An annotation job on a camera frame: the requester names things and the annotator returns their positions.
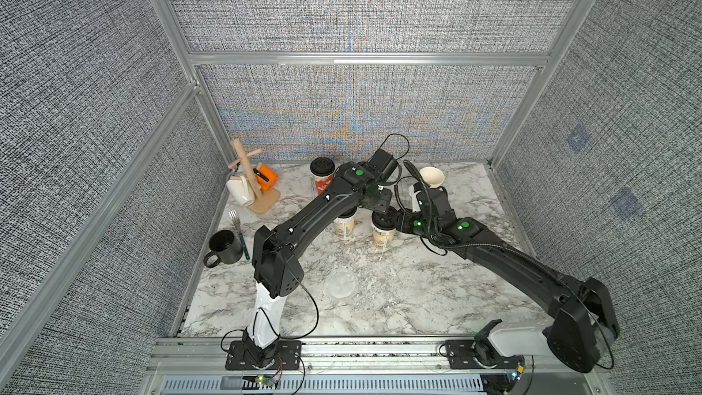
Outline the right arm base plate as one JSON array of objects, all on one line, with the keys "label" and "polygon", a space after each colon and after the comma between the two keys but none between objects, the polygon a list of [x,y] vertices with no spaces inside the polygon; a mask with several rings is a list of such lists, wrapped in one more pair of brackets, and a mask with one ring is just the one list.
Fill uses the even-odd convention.
[{"label": "right arm base plate", "polygon": [[439,347],[440,354],[447,358],[451,369],[498,369],[522,372],[523,356],[502,356],[482,338],[447,340]]}]

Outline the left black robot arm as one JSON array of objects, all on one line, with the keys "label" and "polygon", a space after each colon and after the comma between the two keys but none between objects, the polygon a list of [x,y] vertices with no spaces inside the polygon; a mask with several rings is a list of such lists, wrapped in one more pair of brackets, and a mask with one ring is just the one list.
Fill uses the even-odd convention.
[{"label": "left black robot arm", "polygon": [[391,193],[385,189],[398,162],[392,157],[348,162],[336,170],[327,188],[292,218],[270,230],[262,226],[253,242],[256,307],[242,340],[261,357],[272,354],[279,339],[285,298],[302,284],[300,259],[307,247],[335,219],[353,208],[384,212]]}]

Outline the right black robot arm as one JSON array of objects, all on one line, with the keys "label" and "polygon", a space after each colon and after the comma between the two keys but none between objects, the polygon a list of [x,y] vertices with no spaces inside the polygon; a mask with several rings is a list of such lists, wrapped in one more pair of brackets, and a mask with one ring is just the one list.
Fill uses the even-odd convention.
[{"label": "right black robot arm", "polygon": [[548,351],[568,368],[588,373],[599,365],[601,340],[609,349],[620,325],[607,286],[590,277],[580,281],[563,274],[500,239],[484,223],[450,215],[442,230],[429,226],[420,212],[392,208],[390,223],[398,232],[430,241],[477,263],[517,287],[538,304],[553,323],[541,329]]}]

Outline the red paper milk tea cup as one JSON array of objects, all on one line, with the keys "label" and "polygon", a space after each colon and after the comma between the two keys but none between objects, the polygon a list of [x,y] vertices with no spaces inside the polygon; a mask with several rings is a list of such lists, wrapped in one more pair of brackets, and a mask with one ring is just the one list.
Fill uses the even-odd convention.
[{"label": "red paper milk tea cup", "polygon": [[313,175],[313,181],[314,181],[314,193],[316,195],[321,194],[324,192],[331,181],[333,180],[333,175],[328,175],[328,176],[318,176],[318,175]]}]

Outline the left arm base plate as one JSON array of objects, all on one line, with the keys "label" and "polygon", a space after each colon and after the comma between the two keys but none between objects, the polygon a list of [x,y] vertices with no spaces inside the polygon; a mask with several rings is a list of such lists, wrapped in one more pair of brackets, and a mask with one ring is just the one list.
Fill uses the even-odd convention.
[{"label": "left arm base plate", "polygon": [[247,335],[233,340],[227,348],[225,369],[228,371],[273,372],[300,369],[303,343],[299,340],[276,340],[261,349]]}]

